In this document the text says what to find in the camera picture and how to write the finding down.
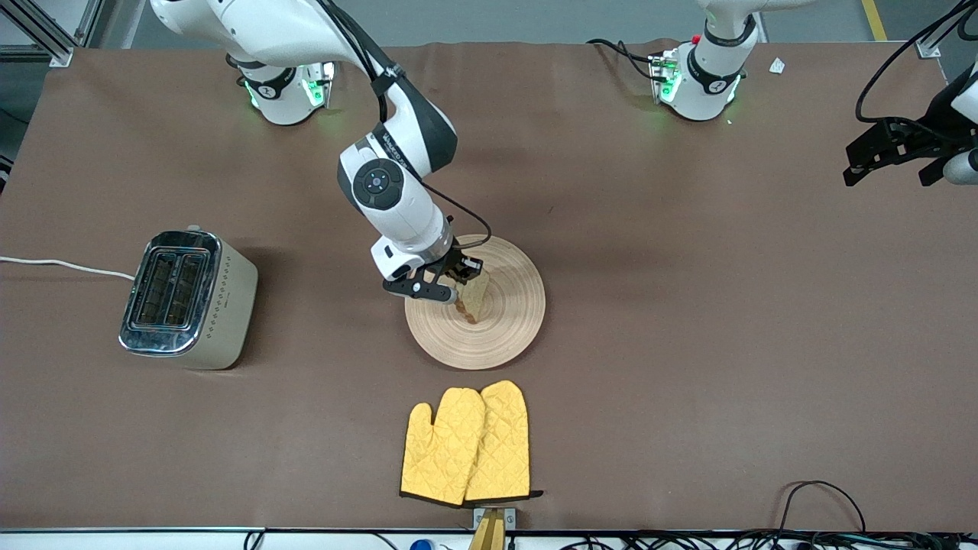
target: yellow floor stripe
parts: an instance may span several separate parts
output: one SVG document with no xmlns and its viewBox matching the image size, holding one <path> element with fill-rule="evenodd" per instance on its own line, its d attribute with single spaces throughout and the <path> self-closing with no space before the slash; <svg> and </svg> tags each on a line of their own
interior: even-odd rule
<svg viewBox="0 0 978 550">
<path fill-rule="evenodd" d="M 880 20 L 879 12 L 876 11 L 876 3 L 873 0 L 863 0 L 863 10 L 866 11 L 869 29 L 872 30 L 872 39 L 886 40 L 886 30 L 883 29 L 883 21 Z"/>
</svg>

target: white power cord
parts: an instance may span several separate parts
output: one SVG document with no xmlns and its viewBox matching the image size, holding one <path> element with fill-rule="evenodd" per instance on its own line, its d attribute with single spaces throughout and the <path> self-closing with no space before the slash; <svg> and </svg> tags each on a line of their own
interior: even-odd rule
<svg viewBox="0 0 978 550">
<path fill-rule="evenodd" d="M 122 277 L 123 279 L 129 279 L 130 281 L 136 280 L 135 277 L 127 273 L 119 273 L 118 271 L 106 271 L 105 269 L 95 269 L 94 267 L 85 267 L 84 265 L 78 265 L 76 263 L 61 261 L 59 259 L 21 259 L 18 257 L 7 257 L 7 256 L 0 255 L 0 261 L 9 261 L 11 263 L 27 263 L 30 265 L 62 265 L 64 267 L 70 267 L 71 269 L 77 269 L 79 271 L 87 271 L 89 273 L 96 273 L 99 275 L 112 275 L 115 277 Z"/>
</svg>

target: metal frame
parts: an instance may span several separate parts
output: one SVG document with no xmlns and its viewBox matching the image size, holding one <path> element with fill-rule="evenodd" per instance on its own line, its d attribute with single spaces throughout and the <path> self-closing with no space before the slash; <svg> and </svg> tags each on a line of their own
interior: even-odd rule
<svg viewBox="0 0 978 550">
<path fill-rule="evenodd" d="M 0 13 L 34 42 L 33 45 L 0 45 L 0 60 L 43 61 L 51 67 L 67 67 L 73 48 L 87 46 L 105 0 L 89 0 L 74 33 L 68 32 L 33 0 L 0 0 Z"/>
<path fill-rule="evenodd" d="M 967 10 L 961 13 L 955 18 L 950 18 L 949 20 L 941 23 L 941 26 L 935 28 L 932 32 L 917 40 L 913 47 L 916 48 L 917 55 L 920 59 L 933 59 L 941 57 L 941 49 L 937 45 L 944 39 L 944 36 L 951 32 L 957 23 L 961 21 L 961 18 L 967 15 Z"/>
</svg>

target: gray floor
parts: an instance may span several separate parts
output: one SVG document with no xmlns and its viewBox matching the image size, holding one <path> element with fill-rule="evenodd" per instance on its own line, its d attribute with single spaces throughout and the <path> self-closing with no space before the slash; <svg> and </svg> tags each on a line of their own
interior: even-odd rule
<svg viewBox="0 0 978 550">
<path fill-rule="evenodd" d="M 112 0 L 101 47 L 207 48 L 205 42 L 171 33 L 146 0 Z M 687 39 L 701 32 L 702 12 L 692 0 L 341 0 L 383 46 L 428 42 L 520 41 L 582 43 L 602 37 L 646 42 L 658 37 Z M 906 39 L 954 0 L 876 0 L 890 39 Z M 858 42 L 872 40 L 861 0 L 820 0 L 798 10 L 764 15 L 773 42 Z M 949 41 L 948 74 L 970 64 L 978 46 Z M 0 63 L 0 107 L 28 119 L 47 67 Z M 0 153 L 15 157 L 24 126 L 0 114 Z"/>
</svg>

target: yellow oven mitt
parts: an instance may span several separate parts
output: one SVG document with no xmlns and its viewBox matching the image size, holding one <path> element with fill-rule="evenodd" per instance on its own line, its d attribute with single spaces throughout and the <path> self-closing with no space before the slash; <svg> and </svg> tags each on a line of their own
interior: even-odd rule
<svg viewBox="0 0 978 550">
<path fill-rule="evenodd" d="M 408 419 L 401 470 L 401 496 L 461 506 L 485 423 L 485 405 L 478 392 L 448 388 L 438 415 L 419 403 Z"/>
<path fill-rule="evenodd" d="M 530 490 L 529 420 L 523 392 L 503 380 L 482 390 L 485 429 L 475 471 L 466 489 L 467 507 L 525 500 L 543 491 Z"/>
</svg>

